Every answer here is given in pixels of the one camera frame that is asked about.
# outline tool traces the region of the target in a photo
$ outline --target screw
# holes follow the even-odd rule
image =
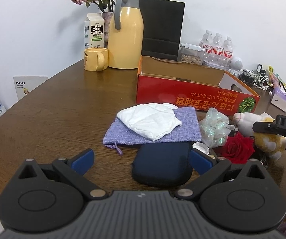
[[[101,190],[101,189],[95,189],[95,190],[92,190],[90,192],[90,195],[94,198],[101,198],[101,197],[104,197],[106,194],[106,192],[104,190]]]
[[[193,195],[193,191],[190,189],[180,189],[177,191],[177,194],[181,197],[189,197]]]

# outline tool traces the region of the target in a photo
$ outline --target yellow plush toy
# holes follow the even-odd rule
[[[280,135],[256,133],[253,131],[253,124],[256,121],[273,122],[274,119],[267,113],[256,115],[253,113],[235,113],[233,117],[238,131],[245,137],[254,136],[255,145],[265,152],[269,158],[279,159],[286,151],[286,138]]]

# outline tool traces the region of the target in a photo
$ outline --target blue gripper pad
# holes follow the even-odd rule
[[[67,165],[79,175],[84,175],[94,164],[94,151],[90,148],[68,160]]]
[[[190,151],[188,161],[199,175],[206,173],[217,163],[214,159],[195,148]]]

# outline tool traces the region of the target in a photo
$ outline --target gray thermos handle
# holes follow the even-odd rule
[[[122,3],[126,3],[127,0],[116,0],[115,3],[115,10],[114,10],[114,23],[115,23],[115,29],[120,30],[121,29],[121,6]]]

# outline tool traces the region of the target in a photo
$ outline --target plastic bag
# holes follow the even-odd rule
[[[203,143],[209,148],[225,145],[230,131],[235,129],[228,123],[227,116],[215,108],[209,108],[206,117],[199,122]]]

